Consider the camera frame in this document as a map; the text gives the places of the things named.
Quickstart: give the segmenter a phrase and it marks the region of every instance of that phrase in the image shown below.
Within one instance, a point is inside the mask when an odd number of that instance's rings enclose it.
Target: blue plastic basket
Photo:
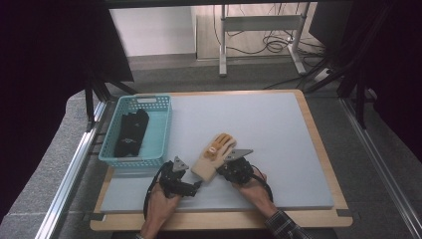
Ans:
[[[121,116],[143,109],[149,122],[139,155],[114,157],[114,148],[120,134]],[[171,124],[171,98],[168,95],[121,97],[115,108],[99,159],[113,167],[159,168],[167,152]]]

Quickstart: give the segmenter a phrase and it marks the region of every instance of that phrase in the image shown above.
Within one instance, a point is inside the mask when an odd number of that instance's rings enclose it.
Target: black cable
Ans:
[[[312,57],[303,57],[302,61],[304,62],[305,65],[309,66],[309,67],[315,67],[316,65],[311,65],[310,63],[307,62],[307,58],[322,58],[322,56],[312,56]]]
[[[268,11],[267,15],[270,14],[270,12],[271,12],[271,10],[273,10],[273,8],[274,8],[274,14],[276,14],[276,4],[273,3],[273,6],[270,8],[270,10]]]
[[[270,200],[273,201],[273,192],[272,192],[272,190],[270,188],[270,185],[268,185],[267,181],[264,179],[264,174],[261,172],[261,170],[257,166],[255,166],[255,165],[251,165],[251,166],[252,167],[255,167],[258,170],[258,172],[261,174],[261,177],[255,175],[255,174],[253,174],[251,176],[253,178],[257,179],[259,182],[261,182],[261,184],[263,184],[264,188],[268,192],[268,195],[270,196]]]
[[[327,56],[327,54],[325,53],[308,52],[300,47],[298,47],[298,52],[300,52],[303,55],[308,55],[308,56],[317,56],[317,57]]]
[[[293,78],[293,79],[288,79],[285,81],[281,81],[275,84],[272,84],[270,86],[267,86],[265,88],[263,88],[263,90],[267,90],[269,88],[275,87],[277,85],[281,85],[284,83],[288,83],[288,82],[292,82],[292,81],[296,81],[296,80],[301,80],[298,85],[296,86],[296,89],[299,88],[300,85],[302,85],[302,88],[305,88],[306,82],[304,82],[304,80],[310,76],[311,74],[313,74],[314,72],[316,72],[317,70],[319,70],[326,62],[327,62],[327,58],[331,57],[333,55],[336,55],[337,53],[339,53],[340,51],[351,51],[352,48],[347,50],[347,47],[349,47],[350,45],[352,46],[355,41],[357,41],[358,37],[369,27],[369,24],[373,21],[373,19],[375,18],[375,16],[373,16],[373,14],[369,14],[369,16],[366,17],[365,21],[363,21],[363,23],[359,26],[359,28],[353,33],[353,35],[347,39],[347,41],[343,44],[341,44],[341,46],[336,49],[334,52],[330,53],[329,55],[325,55],[323,57],[323,59],[318,62],[309,72],[307,72],[305,75],[297,77],[297,78]]]
[[[290,32],[288,32],[288,31],[286,31],[286,30],[284,30],[284,32],[285,32],[286,34],[288,34],[288,35],[289,35],[289,37],[290,37],[291,39],[293,39],[293,31],[292,31],[292,34],[291,34]]]
[[[298,6],[296,7],[296,12],[295,12],[295,15],[298,15],[299,4],[301,4],[301,2],[298,2]]]
[[[283,14],[285,14],[285,8],[286,8],[286,6],[287,6],[288,4],[287,3],[285,3],[285,6],[283,7],[283,9],[282,9],[282,15]]]
[[[280,15],[280,11],[282,10],[282,5],[283,5],[283,3],[281,3],[280,4],[280,6],[279,6],[279,11],[276,13],[276,8],[274,8],[274,15]]]
[[[243,13],[243,16],[245,16],[245,13],[242,11],[242,4],[240,4],[239,8],[240,8],[240,11]],[[227,5],[227,16],[229,16],[229,9],[230,9],[230,5]],[[229,35],[230,37],[234,37],[234,36],[239,35],[243,32],[245,32],[245,31],[237,32],[235,34],[227,33],[227,35]]]
[[[216,39],[217,39],[218,44],[221,46],[220,39],[218,38],[218,35],[217,35],[217,28],[216,28],[216,26],[215,26],[215,5],[213,5],[212,12],[213,12],[213,21],[214,21],[214,33],[215,33],[215,37],[216,37]],[[238,52],[241,52],[241,53],[243,53],[243,54],[254,55],[254,54],[258,54],[258,53],[261,53],[261,52],[265,51],[265,50],[267,49],[267,46],[265,46],[262,50],[259,50],[259,51],[257,51],[257,52],[253,52],[253,53],[251,53],[251,52],[244,52],[244,51],[242,51],[242,50],[239,50],[239,49],[237,49],[237,48],[232,48],[232,47],[226,47],[226,48],[227,48],[227,49],[231,49],[231,50],[235,50],[235,51],[238,51]]]
[[[299,42],[302,43],[302,44],[304,44],[304,45],[311,46],[311,47],[325,48],[325,46],[314,45],[314,44],[305,43],[305,42],[302,42],[302,41],[299,41]]]
[[[155,174],[154,178],[152,179],[151,184],[148,187],[148,190],[146,191],[145,200],[143,201],[143,218],[145,220],[146,220],[146,215],[148,213],[148,202],[149,202],[149,197],[151,196],[152,188],[154,188],[155,184],[158,183],[158,181],[157,181],[158,175],[161,173],[161,171],[164,168],[164,165],[166,163],[162,164],[162,166],[158,169],[157,173]]]
[[[262,179],[260,176],[257,176],[255,174],[251,174],[251,177],[252,178],[255,178],[257,181],[259,181],[264,186],[264,188],[268,192],[268,195],[270,197],[270,200],[273,202],[273,191],[271,190],[270,185],[268,185],[268,183],[264,179]]]
[[[265,36],[263,38],[263,43],[266,45],[266,48],[272,53],[280,53],[289,45],[289,43],[285,39],[274,35]]]

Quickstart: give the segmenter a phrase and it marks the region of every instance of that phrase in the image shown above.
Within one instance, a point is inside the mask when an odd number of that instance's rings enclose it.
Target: sleeve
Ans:
[[[311,239],[302,227],[296,224],[285,212],[278,211],[265,222],[267,228],[278,239]]]
[[[136,233],[134,235],[134,238],[133,239],[143,239],[143,237],[140,235],[140,233]]]

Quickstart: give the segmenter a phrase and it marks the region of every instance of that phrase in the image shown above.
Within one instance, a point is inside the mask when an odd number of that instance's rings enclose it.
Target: gray floor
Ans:
[[[218,77],[216,61],[196,61],[192,56],[133,58],[130,65],[135,83],[128,85],[143,93],[259,90],[297,76],[290,58],[232,59],[228,77],[224,79]],[[298,81],[289,82],[274,89],[291,89],[297,84]],[[316,126],[354,218],[352,226],[335,228],[336,236],[340,239],[411,238],[335,96],[336,86],[337,82],[334,82],[307,95]],[[115,96],[125,95],[125,92],[113,86],[109,86],[109,89]],[[371,104],[367,104],[365,109],[367,131],[398,184],[421,215],[421,163],[378,117]],[[110,117],[112,108],[107,113]],[[85,121],[84,93],[79,93],[70,98],[62,126],[39,169],[4,218],[0,238],[34,238],[78,147],[86,127]],[[96,144],[92,145],[91,154],[85,161],[54,238],[130,238],[132,235],[95,232],[89,227],[89,218],[106,173],[106,165],[98,161],[96,155],[105,132],[106,126],[103,126]]]

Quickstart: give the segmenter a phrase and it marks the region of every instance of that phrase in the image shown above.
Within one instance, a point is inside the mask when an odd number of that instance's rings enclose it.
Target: human arm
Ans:
[[[140,229],[141,238],[155,238],[161,226],[173,215],[180,199],[180,195],[166,198],[159,183],[155,183],[148,202],[148,214]]]
[[[254,168],[254,174],[267,181],[267,175]],[[266,218],[265,225],[279,239],[310,239],[311,235],[296,224],[285,212],[279,210],[270,200],[264,186],[252,178],[248,183],[239,185],[232,183],[239,192]]]

